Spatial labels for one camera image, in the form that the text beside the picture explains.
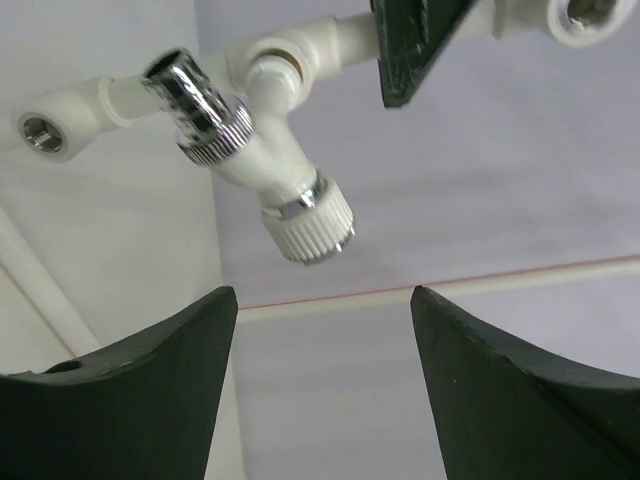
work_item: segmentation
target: white knurled cap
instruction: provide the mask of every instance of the white knurled cap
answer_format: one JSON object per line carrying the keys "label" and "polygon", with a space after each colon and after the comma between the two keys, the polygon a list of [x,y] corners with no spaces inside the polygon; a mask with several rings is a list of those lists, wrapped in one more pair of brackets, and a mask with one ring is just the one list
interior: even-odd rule
{"label": "white knurled cap", "polygon": [[335,180],[326,178],[326,182],[318,203],[298,215],[262,215],[264,226],[285,258],[307,265],[319,263],[340,253],[353,236],[353,212]]}

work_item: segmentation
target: white plastic pipe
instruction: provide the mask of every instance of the white plastic pipe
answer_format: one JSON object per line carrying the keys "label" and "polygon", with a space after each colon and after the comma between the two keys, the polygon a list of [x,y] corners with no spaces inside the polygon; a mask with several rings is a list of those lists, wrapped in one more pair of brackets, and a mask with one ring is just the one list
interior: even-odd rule
{"label": "white plastic pipe", "polygon": [[256,133],[243,150],[212,170],[234,185],[254,190],[264,207],[281,206],[298,199],[316,181],[316,167],[287,125],[287,114],[300,97],[301,79],[290,62],[267,56],[255,62],[246,82]]}
{"label": "white plastic pipe", "polygon": [[336,43],[342,67],[378,58],[380,42],[375,16],[365,13],[338,20]]}
{"label": "white plastic pipe", "polygon": [[0,208],[0,264],[73,356],[100,348],[87,324]]}
{"label": "white plastic pipe", "polygon": [[[618,31],[638,1],[617,0],[604,20],[592,22],[585,19],[593,15],[569,13],[571,0],[479,0],[454,40],[489,35],[501,38],[539,30],[568,46],[590,46]],[[227,55],[203,57],[200,63],[219,91],[238,91],[245,86],[256,58],[273,51],[294,59],[302,73],[299,104],[308,97],[315,80],[336,76],[343,67],[379,56],[374,14],[341,20],[323,17],[257,35],[241,40]],[[100,133],[127,127],[158,110],[138,80],[137,76],[121,80],[104,77],[29,98],[14,112],[13,128],[21,129],[25,115],[49,119],[66,137],[66,146],[57,152],[40,153],[53,162],[68,161]],[[15,139],[15,135],[0,136],[0,150],[11,149]]]}
{"label": "white plastic pipe", "polygon": [[[594,262],[559,265],[519,272],[436,282],[426,285],[445,297],[518,290],[581,282],[602,277],[640,275],[640,255]],[[363,292],[329,298],[302,300],[279,305],[242,308],[239,322],[304,317],[313,314],[348,312],[363,308],[409,304],[415,287]]]}

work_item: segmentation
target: white wall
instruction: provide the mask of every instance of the white wall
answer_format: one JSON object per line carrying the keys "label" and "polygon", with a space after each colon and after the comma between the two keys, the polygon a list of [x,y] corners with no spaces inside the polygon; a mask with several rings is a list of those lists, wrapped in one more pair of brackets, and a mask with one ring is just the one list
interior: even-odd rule
{"label": "white wall", "polygon": [[[638,288],[632,276],[452,300],[640,377]],[[408,304],[241,323],[235,354],[249,478],[446,480]]]}
{"label": "white wall", "polygon": [[[26,1],[2,8],[5,118],[23,96],[103,74],[135,74],[171,47],[197,50],[189,0]],[[26,149],[0,156],[0,205],[102,344],[221,283],[211,178],[183,158],[174,131],[156,115],[103,135],[61,166],[43,164]],[[0,289],[1,341],[15,346],[7,356],[28,348],[57,361],[47,333],[41,343],[33,335],[26,341],[29,329],[13,327],[24,315],[7,310],[12,297]],[[5,362],[0,358],[0,371],[31,366]]]}

